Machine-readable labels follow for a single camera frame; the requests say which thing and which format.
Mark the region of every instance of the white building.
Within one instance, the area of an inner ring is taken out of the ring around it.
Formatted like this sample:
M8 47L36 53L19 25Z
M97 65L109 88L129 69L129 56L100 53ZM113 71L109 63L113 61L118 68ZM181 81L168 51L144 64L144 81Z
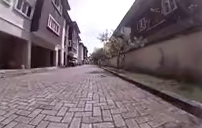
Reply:
M78 45L78 63L83 64L84 61L84 44L79 43Z
M0 0L0 69L30 68L30 28L36 0Z

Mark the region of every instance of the apartment building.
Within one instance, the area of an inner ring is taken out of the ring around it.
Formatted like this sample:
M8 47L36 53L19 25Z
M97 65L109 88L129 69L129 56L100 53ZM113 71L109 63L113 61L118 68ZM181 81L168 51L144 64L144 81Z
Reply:
M68 66L78 64L78 46L81 38L77 22L72 21L69 26Z
M0 0L0 69L30 68L36 0Z
M88 63L88 49L84 45L84 48L83 48L83 64L87 64L87 63Z
M115 35L130 28L132 40L142 37L151 43L201 27L202 2L198 0L136 0Z
M0 0L0 69L66 66L69 10L67 0Z
M67 0L37 0L32 21L32 68L61 66L65 42Z
M78 64L83 64L84 60L84 44L82 42L78 45Z

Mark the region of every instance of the sky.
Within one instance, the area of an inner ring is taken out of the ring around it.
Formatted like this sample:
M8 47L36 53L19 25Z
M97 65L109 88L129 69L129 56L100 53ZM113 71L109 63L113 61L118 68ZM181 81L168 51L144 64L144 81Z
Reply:
M69 14L78 23L89 53L103 44L97 39L105 30L115 30L135 0L68 0Z

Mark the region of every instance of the sidewalk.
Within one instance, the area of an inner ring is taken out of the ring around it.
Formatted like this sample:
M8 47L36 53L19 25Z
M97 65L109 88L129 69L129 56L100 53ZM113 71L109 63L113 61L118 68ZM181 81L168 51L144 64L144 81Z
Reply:
M40 73L55 70L57 67L35 68L35 69L16 69L16 70L0 70L0 79L14 77L19 75L26 75L31 73Z
M136 84L189 113L198 117L202 116L202 89L195 84L132 73L121 69L117 70L111 67L103 67L103 69Z

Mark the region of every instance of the street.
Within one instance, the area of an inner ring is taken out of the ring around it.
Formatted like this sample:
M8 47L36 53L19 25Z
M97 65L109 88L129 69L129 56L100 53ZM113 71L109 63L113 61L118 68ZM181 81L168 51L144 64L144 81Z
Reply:
M91 65L0 79L0 128L202 128L202 120Z

